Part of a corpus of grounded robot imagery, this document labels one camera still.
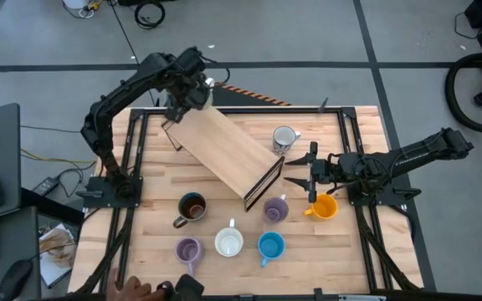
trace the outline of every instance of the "purple mug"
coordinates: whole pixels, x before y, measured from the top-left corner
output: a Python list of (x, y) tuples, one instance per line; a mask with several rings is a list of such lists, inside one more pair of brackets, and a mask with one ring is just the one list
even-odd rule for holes
[(177, 243), (174, 253), (180, 263), (189, 267), (189, 275), (194, 276), (195, 267), (204, 257), (204, 247), (196, 238), (184, 237)]
[(290, 212), (285, 195), (281, 197), (271, 197), (264, 204), (265, 219), (269, 222), (282, 222)]

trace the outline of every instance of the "blue mug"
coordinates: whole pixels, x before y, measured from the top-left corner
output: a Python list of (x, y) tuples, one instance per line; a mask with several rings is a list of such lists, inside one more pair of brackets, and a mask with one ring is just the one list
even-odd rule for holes
[(258, 250), (264, 257), (261, 267), (265, 268), (269, 260), (278, 259), (284, 254), (285, 240), (277, 232), (265, 232), (258, 240)]

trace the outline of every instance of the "caution tape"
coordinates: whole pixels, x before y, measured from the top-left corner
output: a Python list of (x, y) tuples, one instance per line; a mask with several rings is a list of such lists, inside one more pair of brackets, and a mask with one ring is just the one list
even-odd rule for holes
[(234, 87), (234, 86), (229, 85), (229, 84), (223, 84), (223, 83), (217, 82), (217, 83), (215, 83), (215, 85), (217, 87), (227, 89), (227, 90), (230, 90), (230, 91), (235, 92), (235, 93), (244, 94), (244, 95), (247, 95), (248, 97), (253, 97), (255, 99), (270, 102), (271, 104), (283, 105), (283, 106), (291, 105), (290, 103), (287, 103), (287, 102), (282, 101), (280, 99), (275, 99), (275, 98), (265, 96), (265, 95), (261, 95), (261, 94), (258, 94), (258, 93), (252, 92), (252, 91), (248, 91), (248, 90), (245, 90), (245, 89), (240, 89), (238, 87)]

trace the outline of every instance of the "orange mug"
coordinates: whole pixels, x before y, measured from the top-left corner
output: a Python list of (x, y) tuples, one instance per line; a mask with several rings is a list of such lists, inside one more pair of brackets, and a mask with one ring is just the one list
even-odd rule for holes
[(311, 204), (310, 209), (304, 212), (304, 215), (311, 216), (316, 221), (325, 221), (333, 218), (338, 213), (338, 202), (332, 196), (320, 194), (315, 199), (315, 203)]

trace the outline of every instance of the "wooden board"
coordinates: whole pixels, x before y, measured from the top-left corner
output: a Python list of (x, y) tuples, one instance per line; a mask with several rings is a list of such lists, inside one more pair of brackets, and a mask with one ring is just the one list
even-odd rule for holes
[[(387, 151), (377, 107), (356, 107), (356, 112), (365, 151)], [(119, 159), (128, 117), (129, 110), (125, 110), (113, 124), (115, 155)], [(302, 137), (286, 154), (286, 161), (302, 157), (310, 141), (319, 143), (320, 158), (326, 158), (329, 152), (343, 152), (334, 115), (228, 115), (228, 118), (267, 150), (272, 148), (271, 136), (276, 126), (289, 125), (299, 130)], [(161, 122), (160, 115), (150, 116), (147, 127), (141, 168), (144, 176), (142, 206), (136, 211), (126, 276), (136, 275), (152, 287), (165, 280), (175, 283), (187, 270), (176, 260), (172, 250), (181, 237), (194, 236), (201, 239), (205, 247), (206, 255), (197, 267), (196, 279), (206, 287), (206, 295), (310, 294), (313, 288), (323, 288), (324, 293), (368, 292), (356, 217), (348, 204), (346, 190), (334, 194), (339, 210), (328, 222), (313, 222), (304, 217), (302, 212), (309, 206), (306, 192), (282, 177), (250, 212), (245, 213), (237, 193), (187, 151), (172, 149), (160, 127)], [(349, 123), (347, 127), (352, 138)], [(308, 166), (284, 166), (283, 176), (306, 178)], [(319, 185), (317, 189), (325, 191), (326, 186)], [(207, 215), (200, 222), (174, 229), (172, 221), (178, 215), (177, 202), (190, 191), (199, 192), (208, 199)], [(264, 200), (282, 193), (287, 196), (290, 214), (284, 222), (269, 225), (262, 218)], [(407, 219), (385, 207), (379, 207), (378, 212), (388, 253), (411, 281), (422, 286)], [(83, 226), (69, 291), (80, 287), (101, 260), (110, 214), (111, 209), (102, 209)], [(232, 217), (244, 235), (244, 248), (237, 257), (223, 258), (215, 251), (213, 238)], [(287, 248), (280, 260), (260, 268), (256, 243), (265, 231), (280, 232)], [(382, 275), (374, 253), (373, 258), (380, 285)]]
[(242, 198), (278, 160), (213, 107), (190, 110), (167, 133)]

